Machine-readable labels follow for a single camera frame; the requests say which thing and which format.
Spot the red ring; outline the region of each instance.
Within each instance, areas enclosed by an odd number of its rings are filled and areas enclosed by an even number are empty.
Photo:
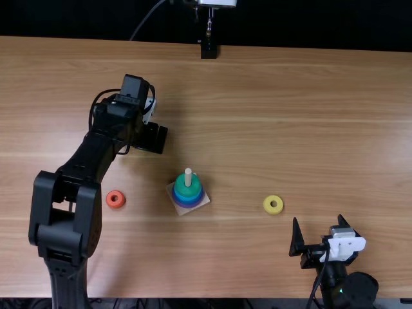
[[[112,209],[123,207],[125,202],[126,198],[124,197],[124,194],[117,190],[110,191],[106,196],[106,203]]]

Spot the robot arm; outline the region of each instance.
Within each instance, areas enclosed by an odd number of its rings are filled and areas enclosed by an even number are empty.
[[[321,244],[305,245],[294,218],[289,256],[301,256],[301,268],[314,268],[317,273],[307,308],[315,294],[316,283],[320,283],[325,309],[373,308],[378,281],[363,272],[346,273],[346,266],[357,258],[365,244],[366,240],[339,215],[338,225],[330,227],[330,235],[322,236]]]
[[[87,260],[100,239],[102,197],[100,183],[116,155],[130,147],[162,153],[167,128],[148,122],[154,88],[141,77],[126,75],[120,93],[93,102],[89,132],[75,154],[55,173],[41,171],[33,187],[29,241],[38,247],[51,279],[53,308],[91,308],[86,286]],[[125,153],[119,153],[123,147]],[[64,200],[67,211],[53,208]]]

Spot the ring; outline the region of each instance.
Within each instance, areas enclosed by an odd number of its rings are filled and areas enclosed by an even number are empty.
[[[283,201],[276,195],[270,195],[263,201],[263,208],[268,214],[280,214],[283,210]]]

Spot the cable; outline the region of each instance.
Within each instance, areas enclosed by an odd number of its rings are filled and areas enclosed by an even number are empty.
[[[317,300],[316,296],[314,296],[314,303],[318,309],[323,309],[324,306]]]
[[[150,17],[150,15],[152,15],[152,13],[165,1],[166,0],[159,0],[159,2],[157,2],[154,5],[154,7],[152,7],[152,9],[149,11],[149,13],[147,13],[147,15],[140,22],[140,24],[136,27],[136,29],[134,30],[133,34],[131,35],[129,41],[133,41],[133,39],[135,38],[137,32],[140,30],[140,28],[143,26],[143,24],[147,21],[147,19]]]
[[[252,303],[249,301],[248,298],[246,298],[246,303],[247,303],[247,305],[249,306],[250,309],[254,309],[253,306],[252,306]]]
[[[116,298],[115,304],[113,305],[113,309],[116,309],[117,302],[118,302],[118,298]]]
[[[91,130],[91,126],[93,125],[93,110],[95,109],[95,106],[97,104],[97,101],[99,100],[99,98],[101,96],[103,96],[105,93],[109,93],[109,92],[116,92],[116,91],[120,91],[120,89],[108,89],[105,91],[100,92],[97,97],[95,97],[95,99],[93,100],[93,103],[90,106],[90,111],[89,111],[89,131]]]
[[[309,296],[308,302],[306,303],[305,309],[310,309],[310,305],[312,304],[312,300],[313,300],[313,298],[315,297],[315,293],[316,293],[317,287],[321,284],[322,277],[323,277],[323,274],[324,274],[324,270],[325,270],[325,268],[326,268],[326,264],[328,264],[328,262],[329,262],[329,253],[330,253],[330,247],[328,246],[328,247],[326,248],[326,257],[325,257],[325,259],[324,259],[324,264],[323,264],[321,273],[319,274],[319,277],[318,277],[317,280],[315,281],[315,285],[314,285],[314,287],[312,288],[312,292],[310,293],[310,296]]]

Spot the black wall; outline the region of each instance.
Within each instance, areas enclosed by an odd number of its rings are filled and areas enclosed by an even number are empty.
[[[127,40],[157,0],[1,0],[1,35]],[[412,0],[238,0],[219,44],[412,51]],[[194,12],[164,3],[137,41],[196,42]]]

